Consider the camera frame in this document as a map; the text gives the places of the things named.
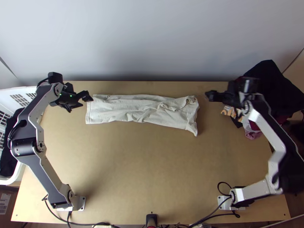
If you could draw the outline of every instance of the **power cord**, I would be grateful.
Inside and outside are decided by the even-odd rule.
[[[93,226],[93,227],[95,227],[95,226],[111,226],[112,228],[120,228],[120,227],[115,226],[115,225],[112,225],[112,224],[110,224],[110,223],[108,223],[108,222],[87,223],[87,224],[86,224],[86,223],[75,223],[75,222],[70,222],[70,221],[69,221],[69,218],[71,217],[72,211],[69,211],[67,220],[64,220],[64,219],[58,217],[57,215],[55,215],[55,214],[52,212],[52,210],[49,208],[49,205],[48,205],[47,202],[46,202],[46,200],[48,199],[47,196],[48,196],[48,195],[46,195],[45,197],[43,197],[43,199],[42,199],[41,201],[44,201],[44,202],[45,202],[45,205],[46,205],[47,209],[49,210],[49,212],[50,212],[55,218],[57,218],[58,220],[60,220],[60,221],[62,221],[62,222],[65,222],[65,223],[68,225],[69,228],[71,227],[70,225],[76,225],[76,226]]]
[[[50,79],[51,77],[47,77],[43,80],[41,80],[40,82],[38,82],[37,87],[40,86],[42,83],[46,82],[48,79]]]
[[[241,217],[241,216],[240,216],[239,214],[237,214],[235,211],[232,211],[232,213],[225,213],[225,214],[213,215],[213,214],[222,206],[223,203],[225,203],[228,199],[231,199],[231,195],[229,195],[229,194],[224,194],[223,192],[221,192],[221,190],[220,190],[220,185],[221,185],[221,184],[226,184],[230,189],[232,189],[232,188],[231,188],[231,186],[230,186],[228,183],[226,183],[226,182],[224,182],[224,181],[221,181],[221,182],[219,182],[219,183],[217,184],[217,189],[218,189],[218,191],[219,191],[222,195],[228,196],[228,198],[226,198],[223,202],[221,202],[220,205],[219,205],[217,208],[215,208],[214,211],[212,211],[209,215],[205,216],[204,218],[202,218],[202,219],[198,220],[197,222],[193,223],[192,225],[188,226],[188,228],[193,228],[193,227],[195,227],[195,226],[197,226],[197,225],[199,225],[199,224],[201,224],[201,223],[207,221],[208,219],[211,219],[211,218],[214,218],[214,217],[225,216],[225,215],[234,215],[234,216],[237,217],[237,218],[240,218],[240,217]]]

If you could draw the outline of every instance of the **cardboard box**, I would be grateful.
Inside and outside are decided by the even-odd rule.
[[[0,185],[0,228],[20,228],[22,222],[11,222],[18,188]]]

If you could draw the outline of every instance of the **metal bracket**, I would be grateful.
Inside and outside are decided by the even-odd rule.
[[[229,196],[218,196],[217,197],[217,204],[220,205],[225,199],[227,199]],[[232,198],[226,200],[221,206],[220,210],[226,210],[226,211],[240,211],[240,210],[245,210],[245,207],[231,207],[232,205]]]

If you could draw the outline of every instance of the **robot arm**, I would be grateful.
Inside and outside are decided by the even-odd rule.
[[[71,112],[82,106],[78,100],[92,101],[87,91],[74,93],[70,83],[63,84],[62,75],[49,73],[48,85],[37,87],[37,96],[19,114],[18,120],[8,137],[12,155],[27,165],[48,193],[47,199],[54,209],[82,211],[86,198],[73,193],[70,186],[63,184],[46,157],[44,132],[37,123],[46,107],[59,105]]]
[[[257,82],[252,78],[244,78],[242,86],[239,86],[238,96],[228,93],[229,105],[238,104],[242,108],[243,121],[253,121],[268,139],[274,148],[271,158],[268,160],[268,173],[265,178],[246,187],[234,187],[228,196],[218,196],[220,205],[226,200],[221,210],[245,209],[257,199],[283,192],[299,192],[304,190],[304,161],[298,154],[298,149],[293,140],[283,128],[271,116],[271,109],[262,94],[256,93]],[[210,91],[214,97],[217,92]]]

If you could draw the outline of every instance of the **black cable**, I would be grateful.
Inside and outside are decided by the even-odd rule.
[[[46,82],[46,80],[50,79],[50,77],[47,77],[43,80],[41,80],[40,82],[38,82],[37,87],[40,86],[42,83]]]
[[[208,217],[210,217],[212,214],[214,214],[214,213],[222,206],[222,204],[225,203],[225,202],[226,202],[228,199],[230,199],[230,198],[231,198],[231,196],[230,196],[230,197],[227,197],[227,198],[226,198],[223,202],[221,202],[220,205],[219,205],[217,208],[215,208],[214,211],[212,211],[209,215],[207,215],[207,216],[205,216],[204,218],[202,218],[202,219],[198,220],[197,222],[193,223],[193,224],[190,225],[188,228],[195,227],[195,226],[201,224],[202,221],[206,221],[206,219],[207,219]]]
[[[14,133],[16,132],[16,130],[18,129],[18,127],[21,125],[21,122],[17,123],[16,126],[14,126],[12,128],[12,130],[10,131],[10,133],[8,134],[8,137],[7,137],[7,147],[9,149],[11,149],[11,140],[12,140],[12,136],[14,135]]]
[[[212,219],[212,218],[214,218],[214,217],[219,217],[219,216],[224,216],[224,215],[234,215],[234,216],[237,217],[237,218],[240,218],[240,217],[241,217],[241,216],[240,216],[239,214],[237,214],[235,211],[232,211],[232,213],[225,213],[225,214],[212,215],[212,216],[210,216],[210,217],[204,219],[204,220],[202,221],[202,223],[205,222],[205,221],[207,221],[207,220],[209,220],[209,219]]]
[[[27,224],[28,224],[28,222],[24,223],[21,228],[26,227]]]
[[[71,214],[72,214],[72,212],[69,211],[69,212],[68,212],[68,217],[67,217],[67,219],[66,219],[66,221],[67,221],[66,223],[67,223],[67,225],[68,225],[68,228],[71,228],[70,223],[69,223],[69,218],[70,218]]]
[[[42,199],[42,201],[45,202],[45,205],[46,205],[47,209],[49,210],[49,212],[50,212],[55,218],[57,218],[58,220],[60,220],[60,221],[62,221],[62,222],[65,222],[66,224],[69,224],[69,225],[76,225],[76,226],[93,226],[93,227],[99,225],[99,226],[111,226],[111,227],[113,227],[113,228],[120,228],[120,227],[118,227],[118,226],[112,225],[112,224],[107,223],[107,222],[88,223],[88,224],[85,224],[85,223],[84,223],[84,224],[82,224],[82,223],[75,223],[75,222],[66,221],[66,220],[64,220],[64,219],[62,219],[62,218],[60,218],[60,217],[58,217],[57,215],[55,215],[55,214],[52,212],[52,210],[49,208],[49,205],[48,205],[47,202],[46,202],[47,196],[48,196],[48,195],[46,195],[46,196]]]
[[[220,190],[220,185],[221,185],[221,184],[226,184],[226,185],[228,185],[228,187],[229,187],[230,189],[232,189],[231,186],[230,186],[227,182],[225,182],[225,181],[221,181],[221,182],[219,182],[219,183],[217,184],[217,189],[218,189],[218,191],[219,191],[223,196],[230,196],[229,194],[224,194],[224,193],[221,192],[221,190]]]

